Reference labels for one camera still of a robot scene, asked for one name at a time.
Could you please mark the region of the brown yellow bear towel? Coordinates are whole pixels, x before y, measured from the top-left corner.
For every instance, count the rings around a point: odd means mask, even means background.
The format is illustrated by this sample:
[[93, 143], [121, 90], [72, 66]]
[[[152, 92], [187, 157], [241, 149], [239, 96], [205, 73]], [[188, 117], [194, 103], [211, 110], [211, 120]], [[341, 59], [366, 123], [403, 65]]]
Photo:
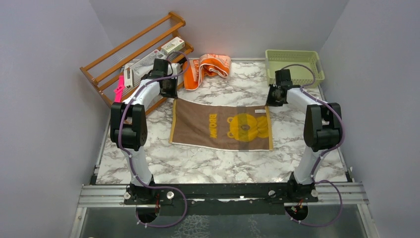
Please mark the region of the brown yellow bear towel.
[[169, 141], [224, 151], [273, 150], [269, 108], [173, 102]]

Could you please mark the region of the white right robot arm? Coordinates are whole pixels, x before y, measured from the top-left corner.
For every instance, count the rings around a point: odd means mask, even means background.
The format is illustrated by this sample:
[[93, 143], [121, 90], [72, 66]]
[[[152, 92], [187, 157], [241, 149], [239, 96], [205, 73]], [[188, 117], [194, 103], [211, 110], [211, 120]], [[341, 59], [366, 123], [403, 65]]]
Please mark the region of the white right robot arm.
[[311, 195], [322, 161], [342, 143], [341, 107], [338, 103], [315, 98], [292, 82], [289, 69], [280, 69], [275, 72], [275, 83], [269, 86], [266, 105], [281, 107], [284, 104], [294, 105], [305, 113], [303, 138], [306, 148], [286, 187], [287, 198], [297, 202]]

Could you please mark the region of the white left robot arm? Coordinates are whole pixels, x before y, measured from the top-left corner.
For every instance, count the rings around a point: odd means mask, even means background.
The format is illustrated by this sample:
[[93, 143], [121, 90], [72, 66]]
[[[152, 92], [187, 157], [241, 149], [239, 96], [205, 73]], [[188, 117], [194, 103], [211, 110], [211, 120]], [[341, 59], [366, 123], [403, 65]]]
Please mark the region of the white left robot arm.
[[146, 204], [155, 199], [154, 179], [144, 150], [148, 137], [146, 110], [158, 95], [176, 99], [177, 87], [178, 74], [171, 63], [155, 59], [138, 89], [123, 102], [111, 105], [110, 138], [124, 154], [131, 174], [126, 199], [139, 199]]

